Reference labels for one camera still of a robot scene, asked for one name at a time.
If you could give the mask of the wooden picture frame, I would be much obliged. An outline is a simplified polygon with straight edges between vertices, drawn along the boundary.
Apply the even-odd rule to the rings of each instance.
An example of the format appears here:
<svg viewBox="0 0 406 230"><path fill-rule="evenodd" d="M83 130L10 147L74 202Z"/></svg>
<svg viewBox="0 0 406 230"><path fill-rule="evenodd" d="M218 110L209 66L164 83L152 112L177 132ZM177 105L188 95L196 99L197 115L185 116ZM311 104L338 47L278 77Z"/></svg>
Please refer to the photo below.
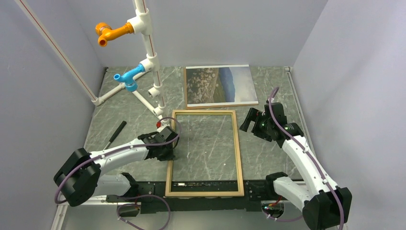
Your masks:
<svg viewBox="0 0 406 230"><path fill-rule="evenodd" d="M233 128L233 147L234 156L236 160L236 173L237 173L237 190L236 191L202 191L202 192L174 192L171 190L172 187L172 172L173 172L173 161L168 162L167 169L167 179L165 187L166 197L233 197L233 196L243 196L243 174L242 174L242 163L240 146L237 131L237 116L234 110L174 110L172 115L176 117L177 115L229 115L231 116L231 124Z"/></svg>

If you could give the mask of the white pvc pipe stand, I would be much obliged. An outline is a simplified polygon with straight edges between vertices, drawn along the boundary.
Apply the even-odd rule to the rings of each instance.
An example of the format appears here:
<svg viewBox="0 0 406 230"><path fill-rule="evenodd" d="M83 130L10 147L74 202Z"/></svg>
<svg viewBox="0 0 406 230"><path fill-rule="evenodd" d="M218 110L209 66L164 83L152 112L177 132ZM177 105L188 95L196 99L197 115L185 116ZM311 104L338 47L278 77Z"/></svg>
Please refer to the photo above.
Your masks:
<svg viewBox="0 0 406 230"><path fill-rule="evenodd" d="M60 61L65 65L66 69L70 72L70 74L77 80L79 85L83 88L84 92L90 97L91 102L98 106L104 103L108 98L117 94L120 90L126 89L124 87L124 83L118 82L118 86L113 88L112 90L108 91L106 94L102 96L96 96L93 91L89 88L85 80L80 75L79 71L74 67L73 63L69 60L67 55L64 53L63 49L57 44L56 40L52 37L52 35L48 32L46 27L42 24L42 22L37 18L34 11L28 5L27 1L25 0L17 0L16 4L20 7L23 13L27 16L27 18L31 21L33 26L37 29L40 35L44 38L44 40L48 43L51 49L54 51L56 56L60 59ZM146 6L146 2L144 0L135 0L133 2L134 9L135 9L135 17L127 20L127 23L130 23L134 28L135 34L141 34L143 43L146 49L146 59L139 62L145 68L144 73L139 73L134 76L134 80L136 81L139 77L151 72L153 74L153 86L151 89L147 91L148 95L151 98L157 100L158 105L154 107L150 104L140 93L136 91L131 92L153 115L158 118L158 120L168 117L167 111L167 104L165 102L165 94L164 94L164 87L160 77L160 63L158 59L157 50L154 46L153 41L153 28L152 28L152 21L150 17L150 11Z"/></svg>

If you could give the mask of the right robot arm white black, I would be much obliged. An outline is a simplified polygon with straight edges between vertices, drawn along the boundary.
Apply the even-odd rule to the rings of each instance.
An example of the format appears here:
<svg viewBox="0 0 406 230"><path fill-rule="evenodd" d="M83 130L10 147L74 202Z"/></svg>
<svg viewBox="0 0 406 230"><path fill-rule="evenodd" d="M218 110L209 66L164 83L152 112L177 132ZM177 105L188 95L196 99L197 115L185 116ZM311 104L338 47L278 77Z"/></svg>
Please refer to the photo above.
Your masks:
<svg viewBox="0 0 406 230"><path fill-rule="evenodd" d="M343 229L347 222L352 194L340 187L321 166L311 151L303 131L296 123L289 123L281 103L267 101L264 111L250 108L240 130L251 132L260 139L276 142L289 156L305 185L300 186L286 173L276 172L265 177L264 194L270 199L287 199L302 212L311 230L332 227Z"/></svg>

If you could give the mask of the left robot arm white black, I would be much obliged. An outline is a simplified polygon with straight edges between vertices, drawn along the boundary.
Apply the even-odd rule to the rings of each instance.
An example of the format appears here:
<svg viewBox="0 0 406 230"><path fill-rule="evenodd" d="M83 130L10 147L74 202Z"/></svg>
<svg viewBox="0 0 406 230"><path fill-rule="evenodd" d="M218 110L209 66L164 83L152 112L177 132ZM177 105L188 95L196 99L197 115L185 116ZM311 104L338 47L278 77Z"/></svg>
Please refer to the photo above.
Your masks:
<svg viewBox="0 0 406 230"><path fill-rule="evenodd" d="M67 202L76 207L94 196L115 195L132 201L139 194L139 185L127 172L109 175L114 169L131 162L174 159L173 149L179 134L169 126L142 134L136 139L106 150L75 150L54 176L58 186L55 203Z"/></svg>

